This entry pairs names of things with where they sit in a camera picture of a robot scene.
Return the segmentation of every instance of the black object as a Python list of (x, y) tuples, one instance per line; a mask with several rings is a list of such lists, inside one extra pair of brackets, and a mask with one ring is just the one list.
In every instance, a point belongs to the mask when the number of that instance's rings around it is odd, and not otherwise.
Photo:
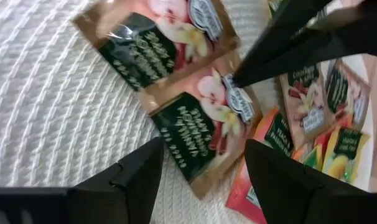
[(377, 223), (377, 194), (362, 191), (249, 139), (249, 178), (268, 224)]
[(163, 158), (155, 138), (72, 188), (0, 188), (0, 223), (149, 223)]
[(244, 87), (342, 56), (377, 56), (377, 0), (337, 9), (303, 28), (331, 0), (283, 0), (234, 77)]

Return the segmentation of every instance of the brown tea packet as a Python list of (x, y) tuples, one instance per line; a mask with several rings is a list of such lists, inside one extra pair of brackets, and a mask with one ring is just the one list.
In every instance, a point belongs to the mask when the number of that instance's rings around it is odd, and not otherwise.
[(242, 155), (245, 140), (262, 117), (251, 89), (237, 88), (232, 81), (239, 63), (233, 51), (162, 91), (142, 92), (144, 107), (150, 108), (151, 119), (199, 199)]
[(219, 0), (100, 0), (74, 23), (135, 91), (189, 75), (239, 41)]
[(327, 76), (325, 89), (328, 107), (334, 119), (351, 116), (352, 128), (361, 131), (367, 114), (370, 86), (342, 59), (338, 59)]
[(295, 149), (315, 139), (331, 125), (319, 65), (280, 76), (287, 119)]

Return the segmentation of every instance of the white textured fabric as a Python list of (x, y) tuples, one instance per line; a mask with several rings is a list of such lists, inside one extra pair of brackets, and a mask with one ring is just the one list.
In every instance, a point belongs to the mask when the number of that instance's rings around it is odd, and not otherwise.
[[(0, 186), (75, 185), (158, 132), (134, 92), (72, 26), (84, 0), (0, 0)], [(241, 56), (266, 25), (265, 0), (224, 0)], [(255, 88), (263, 110), (272, 80)], [(224, 207), (233, 171), (200, 202), (165, 152), (154, 223), (245, 223)]]

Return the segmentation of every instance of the green label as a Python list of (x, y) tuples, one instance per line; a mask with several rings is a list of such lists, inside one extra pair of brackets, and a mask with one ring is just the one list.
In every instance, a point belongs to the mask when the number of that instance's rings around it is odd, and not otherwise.
[(109, 34), (99, 52), (135, 91), (173, 73), (177, 55), (154, 21), (137, 13)]
[(285, 155), (291, 156), (293, 143), (287, 121), (280, 113), (277, 113), (264, 139), (270, 143), (273, 149), (280, 149)]
[(334, 68), (328, 76), (325, 88), (327, 91), (328, 107), (333, 113), (336, 113), (338, 110), (342, 109), (338, 105), (342, 105), (346, 102), (348, 80), (344, 74)]
[(304, 88), (308, 88), (313, 82), (319, 79), (320, 73), (316, 65), (304, 67), (303, 69), (296, 72), (289, 72), (288, 84), (290, 86), (296, 87), (296, 83), (301, 83)]
[(358, 143), (362, 133), (352, 129), (341, 129), (333, 152), (335, 155), (344, 154), (353, 160), (357, 154)]
[(181, 94), (151, 118), (184, 177), (191, 182), (216, 156), (216, 151), (209, 148), (215, 130), (212, 119), (188, 93)]

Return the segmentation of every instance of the tea packet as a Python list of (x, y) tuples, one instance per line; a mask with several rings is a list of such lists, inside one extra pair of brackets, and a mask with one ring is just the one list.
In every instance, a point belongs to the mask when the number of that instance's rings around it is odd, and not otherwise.
[(328, 141), (330, 140), (332, 132), (337, 128), (351, 128), (353, 117), (346, 115), (341, 118), (336, 124), (329, 128), (326, 132), (317, 136), (314, 140), (314, 148), (321, 152), (321, 160), (323, 163), (325, 153), (327, 152)]
[(337, 128), (328, 141), (322, 172), (353, 184), (361, 151), (370, 136), (348, 128)]
[(313, 151), (313, 141), (301, 146), (299, 149), (292, 152), (291, 158), (303, 163), (306, 157)]
[(309, 155), (304, 159), (303, 164), (321, 171), (323, 166), (321, 150), (317, 147), (313, 148)]
[(318, 65), (280, 76), (287, 119), (295, 149), (328, 129), (332, 118), (326, 104)]
[(239, 42), (219, 0), (100, 0), (74, 23), (135, 91), (190, 75)]
[(370, 86), (367, 85), (342, 59), (338, 59), (327, 76), (325, 89), (327, 103), (333, 118), (353, 117), (353, 128), (361, 130), (368, 109)]
[[(253, 139), (273, 149), (280, 150), (287, 156), (290, 156), (293, 150), (287, 121), (277, 108), (270, 110), (261, 120), (256, 128)], [(241, 161), (237, 170), (226, 206), (242, 213), (256, 223), (266, 223), (258, 198), (249, 179), (245, 159)]]
[(262, 117), (251, 89), (233, 83), (239, 63), (233, 51), (162, 90), (148, 88), (141, 95), (143, 107), (199, 199), (242, 155), (245, 140)]

